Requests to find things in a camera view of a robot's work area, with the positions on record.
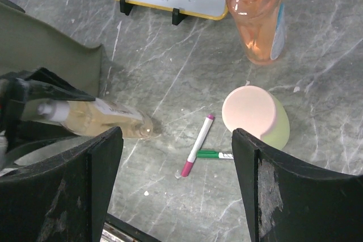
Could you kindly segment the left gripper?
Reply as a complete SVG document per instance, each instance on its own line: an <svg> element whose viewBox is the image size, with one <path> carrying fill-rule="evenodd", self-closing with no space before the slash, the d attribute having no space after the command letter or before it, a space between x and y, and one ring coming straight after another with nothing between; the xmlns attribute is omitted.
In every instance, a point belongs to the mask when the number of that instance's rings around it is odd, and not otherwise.
<svg viewBox="0 0 363 242"><path fill-rule="evenodd" d="M35 134L26 131L34 122L21 118L28 101L37 99L95 101L44 67L1 75L1 132L6 142L1 148L1 168L12 168L14 161L36 149Z"/></svg>

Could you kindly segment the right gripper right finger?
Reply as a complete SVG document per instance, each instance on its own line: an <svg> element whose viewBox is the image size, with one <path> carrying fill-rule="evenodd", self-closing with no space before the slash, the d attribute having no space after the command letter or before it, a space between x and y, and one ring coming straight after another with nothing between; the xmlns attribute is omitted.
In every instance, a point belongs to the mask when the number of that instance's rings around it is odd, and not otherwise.
<svg viewBox="0 0 363 242"><path fill-rule="evenodd" d="M252 241L361 241L362 177L317 167L243 129L232 151Z"/></svg>

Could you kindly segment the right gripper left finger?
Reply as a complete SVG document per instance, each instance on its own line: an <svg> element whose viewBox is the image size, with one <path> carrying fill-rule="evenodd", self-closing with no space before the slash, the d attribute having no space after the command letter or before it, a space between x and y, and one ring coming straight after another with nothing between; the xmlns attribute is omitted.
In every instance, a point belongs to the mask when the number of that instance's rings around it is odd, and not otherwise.
<svg viewBox="0 0 363 242"><path fill-rule="evenodd" d="M2 241L99 241L123 151L118 127L1 177Z"/></svg>

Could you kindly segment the amber pump soap bottle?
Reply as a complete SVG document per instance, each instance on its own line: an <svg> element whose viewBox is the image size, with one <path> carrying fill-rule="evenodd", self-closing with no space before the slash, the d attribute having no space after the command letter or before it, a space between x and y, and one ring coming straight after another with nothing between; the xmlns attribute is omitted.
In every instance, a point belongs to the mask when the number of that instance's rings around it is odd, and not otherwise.
<svg viewBox="0 0 363 242"><path fill-rule="evenodd" d="M37 113L80 136L94 137L120 127L124 138L146 139L153 135L153 122L136 108L96 98L94 101L48 100Z"/></svg>

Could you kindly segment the orange bottle pink cap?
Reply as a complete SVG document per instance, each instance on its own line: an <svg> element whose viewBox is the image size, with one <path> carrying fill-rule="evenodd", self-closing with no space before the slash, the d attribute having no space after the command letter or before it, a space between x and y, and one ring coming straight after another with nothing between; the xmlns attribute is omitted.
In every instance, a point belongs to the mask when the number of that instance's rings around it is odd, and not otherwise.
<svg viewBox="0 0 363 242"><path fill-rule="evenodd" d="M225 0L247 58L267 65L281 55L286 39L283 0Z"/></svg>

